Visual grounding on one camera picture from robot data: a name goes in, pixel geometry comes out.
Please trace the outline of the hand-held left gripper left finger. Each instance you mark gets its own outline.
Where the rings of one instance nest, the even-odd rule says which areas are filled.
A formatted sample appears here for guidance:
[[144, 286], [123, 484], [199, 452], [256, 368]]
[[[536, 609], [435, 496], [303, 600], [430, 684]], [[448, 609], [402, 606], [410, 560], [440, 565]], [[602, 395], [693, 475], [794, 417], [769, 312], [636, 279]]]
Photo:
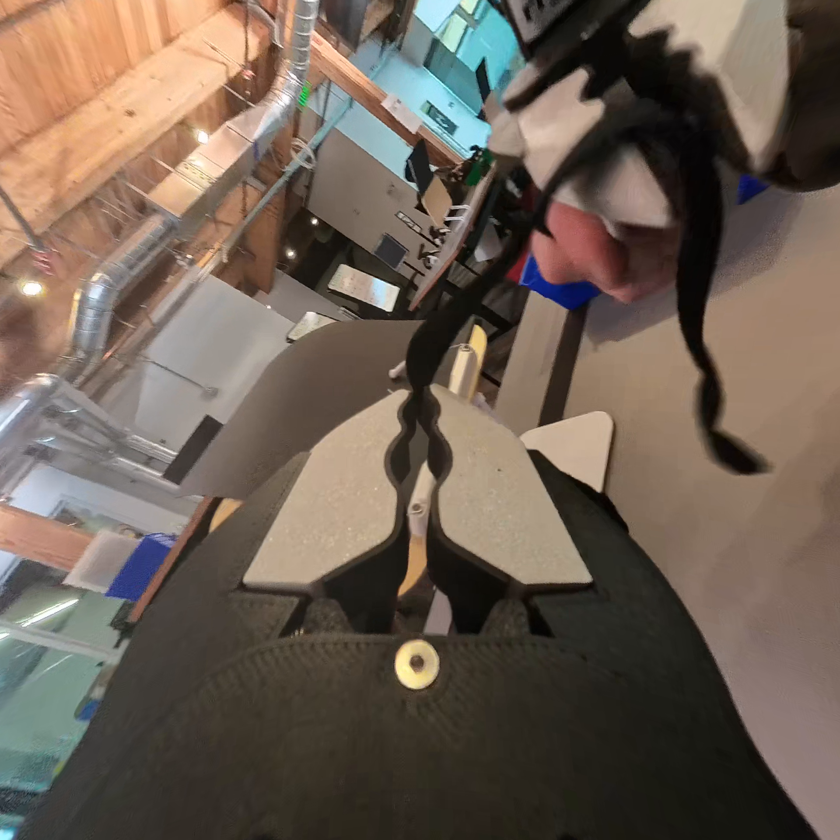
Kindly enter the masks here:
[[250, 591], [336, 601], [360, 632], [391, 632], [410, 529], [403, 482], [415, 430], [397, 390], [306, 457], [244, 574]]

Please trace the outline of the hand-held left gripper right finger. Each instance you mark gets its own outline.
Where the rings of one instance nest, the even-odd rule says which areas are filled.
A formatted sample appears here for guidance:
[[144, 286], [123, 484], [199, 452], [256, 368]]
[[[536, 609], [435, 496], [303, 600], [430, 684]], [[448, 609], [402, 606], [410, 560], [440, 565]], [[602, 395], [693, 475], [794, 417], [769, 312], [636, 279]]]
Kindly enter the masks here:
[[582, 592], [588, 570], [524, 443], [441, 385], [424, 395], [434, 477], [427, 569], [455, 630], [478, 632], [496, 604]]

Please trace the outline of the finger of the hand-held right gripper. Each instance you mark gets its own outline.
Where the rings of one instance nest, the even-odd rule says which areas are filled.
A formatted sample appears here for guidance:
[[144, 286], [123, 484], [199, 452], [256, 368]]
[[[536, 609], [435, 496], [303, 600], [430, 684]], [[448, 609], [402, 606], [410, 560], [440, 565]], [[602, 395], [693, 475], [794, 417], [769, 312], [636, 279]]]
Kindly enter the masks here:
[[640, 39], [665, 32], [666, 50], [689, 52], [713, 79], [751, 172], [767, 172], [783, 135], [790, 84], [784, 1], [653, 1], [629, 25]]
[[[489, 151], [500, 160], [523, 164], [543, 190], [589, 132], [636, 100], [620, 81], [607, 93], [607, 102], [586, 101], [587, 81], [585, 70], [578, 69], [518, 112], [501, 106], [490, 120]], [[635, 142], [613, 141], [604, 160], [583, 164], [552, 199], [598, 216], [608, 228], [671, 228], [676, 212], [663, 187], [664, 177], [651, 169]]]

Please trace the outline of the person's right forearm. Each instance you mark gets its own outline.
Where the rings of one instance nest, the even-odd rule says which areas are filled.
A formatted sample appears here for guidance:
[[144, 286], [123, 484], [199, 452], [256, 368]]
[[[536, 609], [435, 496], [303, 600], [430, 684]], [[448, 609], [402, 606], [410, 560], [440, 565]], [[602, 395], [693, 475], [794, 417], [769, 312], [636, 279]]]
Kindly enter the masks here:
[[805, 193], [839, 182], [839, 2], [785, 3], [791, 79], [786, 122], [760, 179]]

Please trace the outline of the black-faced wooden board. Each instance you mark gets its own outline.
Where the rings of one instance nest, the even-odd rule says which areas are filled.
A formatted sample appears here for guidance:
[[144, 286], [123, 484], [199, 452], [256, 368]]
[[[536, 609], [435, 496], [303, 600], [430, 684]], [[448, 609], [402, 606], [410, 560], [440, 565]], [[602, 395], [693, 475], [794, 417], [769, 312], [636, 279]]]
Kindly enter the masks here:
[[[415, 416], [411, 467], [402, 484], [410, 533], [406, 577], [411, 576], [411, 498], [423, 477], [427, 446], [421, 425], [424, 395], [413, 394], [404, 373], [391, 373], [404, 362], [418, 327], [419, 322], [336, 322], [301, 339], [269, 364], [196, 464], [199, 479], [209, 479], [202, 493], [232, 498], [241, 506], [189, 550], [160, 588], [158, 602], [173, 594], [184, 601], [207, 601], [207, 595], [199, 595], [193, 574], [225, 579], [226, 590], [234, 593], [277, 595], [247, 590], [242, 580], [306, 457], [334, 428], [403, 389], [412, 394]], [[444, 353], [444, 372], [434, 374], [434, 385], [478, 408], [469, 394], [475, 365], [471, 348], [457, 343]]]

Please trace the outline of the small whiteboard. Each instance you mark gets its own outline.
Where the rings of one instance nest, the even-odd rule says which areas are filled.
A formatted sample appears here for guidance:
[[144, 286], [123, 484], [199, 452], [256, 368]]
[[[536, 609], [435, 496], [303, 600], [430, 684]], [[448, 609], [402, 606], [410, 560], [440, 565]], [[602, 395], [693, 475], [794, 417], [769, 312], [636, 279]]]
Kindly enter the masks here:
[[316, 311], [306, 311], [287, 332], [286, 341], [295, 343], [305, 336], [336, 322], [339, 322], [336, 318]]

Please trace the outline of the white partition panel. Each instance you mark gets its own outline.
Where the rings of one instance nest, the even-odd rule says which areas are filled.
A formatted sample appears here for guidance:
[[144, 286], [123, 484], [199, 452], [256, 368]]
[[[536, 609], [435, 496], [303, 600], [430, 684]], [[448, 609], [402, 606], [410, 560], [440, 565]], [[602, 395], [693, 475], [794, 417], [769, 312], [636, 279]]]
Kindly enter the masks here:
[[294, 319], [215, 276], [190, 294], [101, 398], [101, 405], [150, 438], [157, 424], [205, 415], [225, 424], [267, 365], [288, 346]]

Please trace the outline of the white textured block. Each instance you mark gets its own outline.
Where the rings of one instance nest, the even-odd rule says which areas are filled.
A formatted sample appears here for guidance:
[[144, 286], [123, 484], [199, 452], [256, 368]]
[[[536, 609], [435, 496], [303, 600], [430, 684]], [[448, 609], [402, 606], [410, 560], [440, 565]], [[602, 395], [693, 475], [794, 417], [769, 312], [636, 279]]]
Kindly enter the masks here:
[[139, 543], [140, 539], [129, 535], [99, 531], [62, 584], [105, 595]]

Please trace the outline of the printed whiteboard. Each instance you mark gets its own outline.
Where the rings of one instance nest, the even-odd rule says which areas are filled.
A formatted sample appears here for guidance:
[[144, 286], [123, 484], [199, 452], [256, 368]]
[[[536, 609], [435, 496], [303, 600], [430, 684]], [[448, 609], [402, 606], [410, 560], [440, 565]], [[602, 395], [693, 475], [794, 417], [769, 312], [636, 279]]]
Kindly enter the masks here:
[[340, 264], [329, 279], [327, 289], [347, 301], [392, 315], [401, 288], [388, 280], [370, 275], [348, 264]]

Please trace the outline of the shiny metal pipe cluster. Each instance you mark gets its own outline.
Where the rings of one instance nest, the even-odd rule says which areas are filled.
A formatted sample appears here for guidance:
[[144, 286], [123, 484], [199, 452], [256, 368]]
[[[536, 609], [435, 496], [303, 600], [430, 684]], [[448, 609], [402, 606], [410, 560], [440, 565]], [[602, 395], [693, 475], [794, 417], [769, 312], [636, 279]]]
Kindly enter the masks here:
[[66, 453], [127, 475], [160, 480], [177, 452], [118, 422], [55, 374], [37, 374], [2, 399], [2, 453]]

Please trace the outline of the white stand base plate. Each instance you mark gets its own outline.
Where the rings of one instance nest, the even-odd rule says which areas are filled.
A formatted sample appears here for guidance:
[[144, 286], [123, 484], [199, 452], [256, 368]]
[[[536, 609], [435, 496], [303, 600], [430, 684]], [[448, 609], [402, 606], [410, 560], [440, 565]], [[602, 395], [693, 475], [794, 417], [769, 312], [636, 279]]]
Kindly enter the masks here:
[[603, 492], [615, 424], [605, 412], [592, 412], [536, 427], [520, 436], [557, 469]]

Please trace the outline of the spiral metal duct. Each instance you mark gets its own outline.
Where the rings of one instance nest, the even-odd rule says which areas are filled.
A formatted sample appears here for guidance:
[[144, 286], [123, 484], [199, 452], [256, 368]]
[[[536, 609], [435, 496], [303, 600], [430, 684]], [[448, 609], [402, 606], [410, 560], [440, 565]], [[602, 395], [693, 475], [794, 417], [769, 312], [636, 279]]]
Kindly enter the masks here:
[[123, 293], [168, 245], [191, 238], [214, 215], [289, 123], [307, 79], [319, 6], [318, 1], [294, 3], [290, 34], [266, 95], [226, 121], [153, 189], [146, 200], [151, 215], [80, 284], [70, 318], [64, 378], [74, 382], [100, 361]]

